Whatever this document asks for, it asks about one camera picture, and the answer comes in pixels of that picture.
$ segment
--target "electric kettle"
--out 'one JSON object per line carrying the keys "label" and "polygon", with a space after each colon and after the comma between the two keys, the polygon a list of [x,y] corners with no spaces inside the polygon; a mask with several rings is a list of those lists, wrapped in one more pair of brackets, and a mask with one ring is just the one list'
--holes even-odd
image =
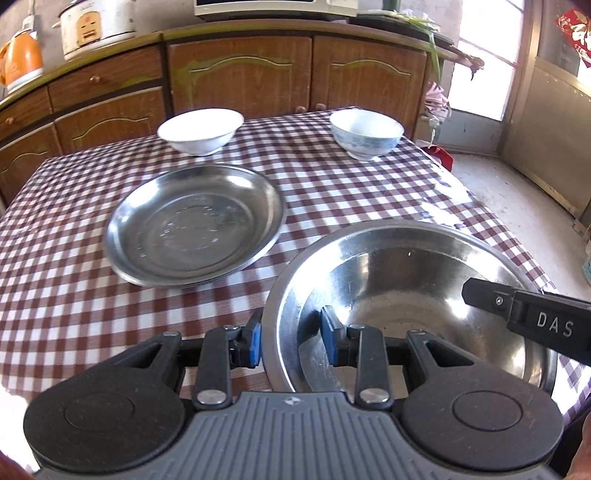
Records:
{"label": "electric kettle", "polygon": [[31,30],[17,32],[0,49],[0,83],[8,91],[43,74],[41,47]]}

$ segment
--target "stainless steel bowl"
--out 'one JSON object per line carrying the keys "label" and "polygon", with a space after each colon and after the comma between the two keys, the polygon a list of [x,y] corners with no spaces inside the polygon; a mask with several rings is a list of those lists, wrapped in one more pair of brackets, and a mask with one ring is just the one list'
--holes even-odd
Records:
{"label": "stainless steel bowl", "polygon": [[[262,354],[273,390],[353,392],[355,370],[329,365],[318,333],[319,310],[329,304],[345,324],[397,337],[427,330],[551,391],[556,353],[467,306],[462,285],[470,277],[535,291],[500,252],[444,226],[375,220],[325,236],[287,265],[267,298]],[[395,395],[405,397],[401,368],[390,367],[390,377]]]}

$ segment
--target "microwave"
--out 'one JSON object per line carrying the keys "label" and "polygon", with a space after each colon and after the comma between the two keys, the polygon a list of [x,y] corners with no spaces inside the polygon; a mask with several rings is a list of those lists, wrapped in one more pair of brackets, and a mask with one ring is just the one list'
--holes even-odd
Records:
{"label": "microwave", "polygon": [[355,17],[358,0],[193,0],[195,15],[309,13],[328,17]]}

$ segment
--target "cabinet drawer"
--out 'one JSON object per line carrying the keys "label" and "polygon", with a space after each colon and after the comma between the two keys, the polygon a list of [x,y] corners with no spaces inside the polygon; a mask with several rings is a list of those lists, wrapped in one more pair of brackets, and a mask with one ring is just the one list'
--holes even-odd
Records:
{"label": "cabinet drawer", "polygon": [[51,113],[47,87],[41,87],[26,94],[22,99],[0,112],[0,140],[17,133]]}
{"label": "cabinet drawer", "polygon": [[53,109],[58,112],[100,95],[162,78],[158,47],[130,51],[93,63],[49,84]]}

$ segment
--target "cabinet door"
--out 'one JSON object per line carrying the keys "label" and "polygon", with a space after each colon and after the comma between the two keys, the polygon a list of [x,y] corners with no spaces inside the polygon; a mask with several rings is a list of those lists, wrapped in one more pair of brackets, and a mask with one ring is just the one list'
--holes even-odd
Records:
{"label": "cabinet door", "polygon": [[221,107],[261,118],[308,108],[310,38],[196,41],[169,46],[168,57],[175,113]]}
{"label": "cabinet door", "polygon": [[61,155],[53,124],[41,127],[0,150],[0,190],[9,204],[44,160]]}
{"label": "cabinet door", "polygon": [[427,54],[347,38],[314,38],[312,109],[358,106],[391,116],[412,137],[423,104]]}
{"label": "cabinet door", "polygon": [[154,135],[166,120],[162,88],[106,100],[56,120],[64,153]]}

